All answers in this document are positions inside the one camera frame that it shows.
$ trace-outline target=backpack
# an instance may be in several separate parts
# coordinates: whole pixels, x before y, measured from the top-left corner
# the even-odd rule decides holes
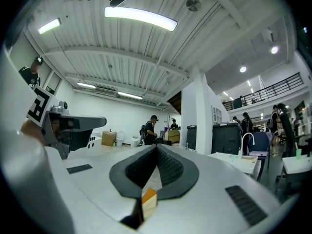
[[[145,131],[145,127],[149,122],[147,122],[145,125],[142,125],[141,130],[140,130],[140,135],[141,135],[141,139],[145,139],[147,136],[147,133]]]
[[[251,122],[251,120],[249,121],[249,124],[248,124],[248,132],[251,133],[251,134],[254,133],[254,125]]]
[[[246,120],[246,119],[243,119],[246,121],[246,133],[251,133],[253,134],[254,133],[254,125],[253,123],[251,122],[251,120]]]
[[[272,129],[273,128],[273,114],[271,115],[271,120],[270,120],[270,123],[269,123],[269,128]]]

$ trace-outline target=cardboard box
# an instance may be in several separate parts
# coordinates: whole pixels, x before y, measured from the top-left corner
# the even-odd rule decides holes
[[[113,146],[116,141],[117,132],[103,131],[102,133],[102,145]]]
[[[171,143],[180,142],[180,131],[179,130],[169,130],[168,131],[168,140]]]

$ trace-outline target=round ceiling light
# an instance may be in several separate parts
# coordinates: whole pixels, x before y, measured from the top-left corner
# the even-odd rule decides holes
[[[240,68],[240,72],[241,72],[241,73],[244,73],[246,70],[247,70],[247,68],[246,68],[245,66],[242,66],[242,67]]]
[[[271,49],[272,54],[276,54],[277,52],[278,52],[278,47],[275,46]]]

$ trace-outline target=ceiling light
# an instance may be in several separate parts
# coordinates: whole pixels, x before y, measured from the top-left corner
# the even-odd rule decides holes
[[[43,34],[44,32],[47,32],[48,30],[53,29],[53,28],[58,27],[58,26],[60,26],[59,18],[47,23],[44,26],[42,26],[38,31],[39,31],[39,34]]]
[[[143,97],[141,97],[141,96],[135,96],[135,95],[131,95],[131,94],[123,93],[123,92],[118,92],[118,94],[121,96],[127,96],[127,97],[131,97],[131,98],[135,98],[135,99],[143,99]]]
[[[271,49],[271,53],[272,54],[276,54],[278,52],[278,47],[277,46],[275,46],[275,47],[273,47],[272,49]]]
[[[242,67],[240,68],[240,72],[241,72],[241,73],[244,73],[246,70],[247,70],[247,68],[246,68],[245,66],[242,66]]]
[[[174,31],[177,26],[177,22],[170,18],[161,16],[153,12],[149,12],[145,10],[138,10],[138,9],[133,9],[133,8],[106,7],[105,17],[126,18],[126,19],[143,21],[143,22],[151,23],[156,26],[162,27],[169,31]]]
[[[78,85],[83,86],[83,87],[88,87],[88,88],[96,88],[94,85],[89,85],[89,84],[84,84],[81,82],[77,82]]]

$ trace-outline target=bag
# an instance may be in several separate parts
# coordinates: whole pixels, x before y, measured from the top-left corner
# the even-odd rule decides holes
[[[249,124],[248,124],[249,126],[248,126],[248,132],[249,133],[251,133],[251,134],[253,134],[254,133],[254,125],[253,125],[253,123],[251,122],[251,121],[249,121]]]
[[[147,133],[145,131],[145,127],[149,122],[147,122],[145,125],[142,125],[141,130],[140,130],[140,135],[141,135],[141,139],[145,139],[147,136]]]
[[[271,115],[271,120],[270,120],[270,123],[269,123],[269,128],[272,129],[273,128],[273,114]]]

